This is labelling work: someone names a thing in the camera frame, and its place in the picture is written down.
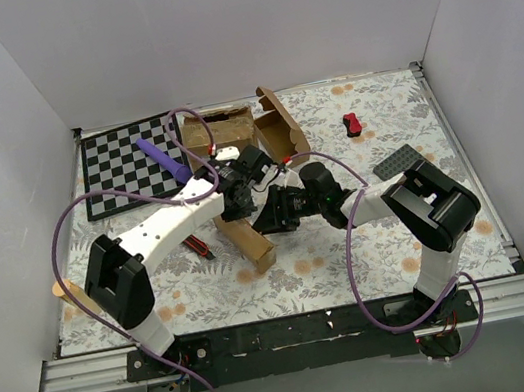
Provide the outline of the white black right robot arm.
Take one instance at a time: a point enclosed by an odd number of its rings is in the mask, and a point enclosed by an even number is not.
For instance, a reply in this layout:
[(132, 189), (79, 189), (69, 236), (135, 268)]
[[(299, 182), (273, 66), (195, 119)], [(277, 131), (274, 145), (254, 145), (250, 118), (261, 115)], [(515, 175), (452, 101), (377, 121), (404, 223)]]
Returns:
[[(319, 214), (329, 225), (346, 232), (345, 261), (352, 294), (375, 327), (398, 334), (423, 322), (438, 326), (447, 319), (453, 311), (451, 297), (459, 278), (472, 280), (458, 270), (462, 243), (481, 209), (472, 191), (420, 159), (382, 184), (356, 190), (344, 189), (321, 162), (303, 167), (299, 178), (302, 187), (269, 187), (264, 208), (253, 225), (255, 231), (291, 232), (302, 217)], [(352, 266), (352, 230), (389, 216), (396, 216), (422, 244), (420, 274), (411, 300), (417, 315), (397, 327), (371, 315), (359, 294)]]

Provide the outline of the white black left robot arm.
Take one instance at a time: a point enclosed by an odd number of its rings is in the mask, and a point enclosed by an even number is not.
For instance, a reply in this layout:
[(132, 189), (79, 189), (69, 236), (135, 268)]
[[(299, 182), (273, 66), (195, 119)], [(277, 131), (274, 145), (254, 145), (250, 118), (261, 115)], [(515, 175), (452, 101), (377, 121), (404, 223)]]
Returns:
[(206, 162), (161, 209), (115, 238), (99, 236), (90, 248), (84, 289), (137, 344), (151, 369), (171, 375), (181, 365), (175, 335), (155, 309), (150, 277), (170, 252), (204, 223), (244, 219), (254, 210), (252, 188), (274, 165), (251, 145), (238, 157)]

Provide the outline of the small cardboard express box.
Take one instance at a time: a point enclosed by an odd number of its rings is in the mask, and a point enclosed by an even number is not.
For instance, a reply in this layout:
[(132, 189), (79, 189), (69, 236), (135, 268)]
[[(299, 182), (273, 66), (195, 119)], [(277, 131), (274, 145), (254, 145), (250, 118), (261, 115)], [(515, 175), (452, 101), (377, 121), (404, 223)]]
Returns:
[(277, 260), (275, 245), (255, 231), (246, 219), (226, 222), (218, 216), (213, 220), (218, 231), (232, 242), (258, 273), (266, 273), (275, 264)]

